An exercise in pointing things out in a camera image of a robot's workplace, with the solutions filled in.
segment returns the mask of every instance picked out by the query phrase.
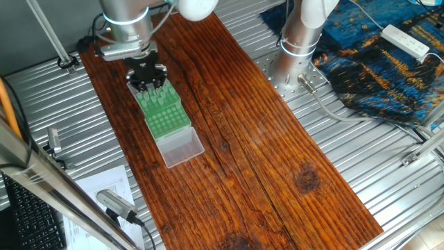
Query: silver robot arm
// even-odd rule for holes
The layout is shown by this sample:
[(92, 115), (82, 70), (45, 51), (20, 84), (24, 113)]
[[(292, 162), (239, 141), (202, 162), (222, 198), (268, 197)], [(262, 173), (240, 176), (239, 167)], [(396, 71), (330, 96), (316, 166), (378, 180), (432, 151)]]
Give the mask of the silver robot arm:
[(132, 69), (127, 73), (126, 80), (138, 91), (162, 87), (167, 76), (166, 67), (157, 64), (157, 47), (151, 37), (158, 27), (153, 28), (149, 8), (165, 2), (171, 4), (160, 26), (173, 8), (185, 19), (199, 21), (206, 18), (218, 3), (218, 0), (99, 1), (114, 40), (101, 37), (111, 44), (100, 48), (98, 56), (106, 61), (124, 59)]
[(282, 31), (280, 52), (271, 63), (275, 85), (298, 79), (307, 72), (324, 23), (339, 0), (294, 0), (294, 9)]
[(155, 32), (149, 8), (168, 2), (190, 21), (206, 18), (216, 7), (218, 0), (100, 0), (103, 16), (110, 25), (115, 46), (103, 48), (105, 60), (147, 56), (146, 48)]

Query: wooden plank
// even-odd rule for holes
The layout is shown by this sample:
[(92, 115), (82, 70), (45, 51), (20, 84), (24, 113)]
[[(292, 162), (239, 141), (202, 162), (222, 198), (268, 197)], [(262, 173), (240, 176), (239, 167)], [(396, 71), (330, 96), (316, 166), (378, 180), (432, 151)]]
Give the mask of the wooden plank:
[(123, 62), (81, 54), (168, 249), (358, 249), (382, 232), (215, 14), (155, 34), (205, 153), (172, 169)]

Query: metal slatted surface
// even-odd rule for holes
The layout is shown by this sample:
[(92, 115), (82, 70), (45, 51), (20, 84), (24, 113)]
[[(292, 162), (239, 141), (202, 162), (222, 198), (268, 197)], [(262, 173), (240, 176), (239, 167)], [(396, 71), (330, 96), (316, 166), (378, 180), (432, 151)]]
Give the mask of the metal slatted surface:
[[(219, 1), (215, 12), (241, 47), (256, 59), (277, 49), (277, 37), (262, 22), (259, 13), (282, 2), (225, 0)], [(24, 103), (37, 143), (46, 143), (46, 127), (59, 129), (63, 149), (59, 157), (76, 165), (75, 170), (67, 171), (73, 179), (125, 165), (141, 219), (153, 234), (157, 248), (164, 249), (83, 66), (78, 67), (76, 75), (69, 76), (53, 60), (13, 74), (8, 80)], [(355, 115), (343, 106), (327, 83), (317, 87), (330, 110), (341, 116)], [(444, 177), (434, 157), (402, 167), (401, 157), (418, 146), (404, 131), (381, 122), (336, 121), (308, 93), (287, 104), (384, 230), (411, 213), (426, 209), (430, 201), (442, 195)], [(0, 180), (0, 210), (6, 206), (8, 198)], [(151, 242), (145, 233), (144, 240), (150, 249)]]

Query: power strip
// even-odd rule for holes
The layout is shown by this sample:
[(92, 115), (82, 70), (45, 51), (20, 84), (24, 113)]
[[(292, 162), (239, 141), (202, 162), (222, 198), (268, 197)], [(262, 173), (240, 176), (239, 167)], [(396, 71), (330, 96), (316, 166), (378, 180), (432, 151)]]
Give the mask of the power strip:
[(422, 42), (417, 39), (411, 37), (400, 29), (394, 27), (389, 24), (382, 32), (381, 37), (385, 40), (389, 41), (391, 44), (400, 48), (404, 52), (408, 53), (410, 56), (413, 56), (421, 63), (425, 58), (425, 54), (429, 51), (429, 47), (427, 47)]

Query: white cable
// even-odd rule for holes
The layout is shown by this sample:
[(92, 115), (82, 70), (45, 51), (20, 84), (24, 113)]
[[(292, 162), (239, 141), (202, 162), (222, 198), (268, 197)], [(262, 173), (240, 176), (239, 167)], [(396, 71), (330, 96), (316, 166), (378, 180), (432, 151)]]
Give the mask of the white cable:
[[(174, 9), (175, 6), (176, 6), (176, 1), (173, 1), (173, 4), (169, 8), (169, 10), (166, 13), (166, 15), (164, 16), (164, 18), (160, 21), (160, 23), (148, 35), (148, 39), (153, 36), (154, 32), (159, 30), (159, 28), (163, 25), (163, 23), (165, 23), (165, 21), (167, 20), (168, 16), (171, 14), (171, 12), (173, 12), (173, 9)], [(133, 41), (129, 41), (129, 42), (117, 42), (116, 40), (108, 39), (108, 38), (106, 38), (106, 37), (104, 37), (104, 36), (102, 36), (101, 34), (98, 34), (98, 33), (96, 34), (96, 36), (98, 38), (102, 39), (103, 41), (109, 42), (111, 44), (132, 44), (134, 42), (141, 42), (143, 40), (143, 39), (138, 39), (138, 40), (133, 40)]]
[(353, 0), (348, 0), (350, 3), (353, 3), (354, 5), (356, 5), (356, 6), (358, 6), (361, 10), (362, 10), (362, 12), (364, 13), (364, 14), (366, 14), (366, 16), (368, 17), (368, 18), (370, 18), (370, 20), (372, 20), (372, 22), (374, 23), (374, 24), (376, 24), (376, 26), (378, 26), (378, 28), (380, 28), (381, 30), (384, 30), (384, 28), (382, 28), (382, 26), (380, 26), (358, 3), (356, 3), (355, 1), (353, 1)]
[(325, 105), (324, 103), (321, 101), (321, 98), (319, 98), (318, 93), (315, 92), (313, 93), (314, 98), (316, 98), (316, 100), (318, 101), (319, 105), (321, 106), (321, 108), (332, 118), (337, 119), (339, 121), (343, 121), (343, 122), (366, 122), (366, 121), (372, 121), (374, 120), (373, 118), (369, 118), (369, 117), (361, 117), (361, 118), (348, 118), (348, 117), (340, 117), (336, 114), (334, 114), (332, 111), (330, 111)]
[(430, 56), (430, 55), (432, 55), (432, 56), (436, 56), (439, 60), (441, 60), (441, 62), (444, 63), (444, 60), (443, 60), (440, 56), (438, 56), (437, 54), (435, 54), (435, 53), (426, 53), (426, 54), (422, 57), (422, 60), (424, 60), (427, 56)]

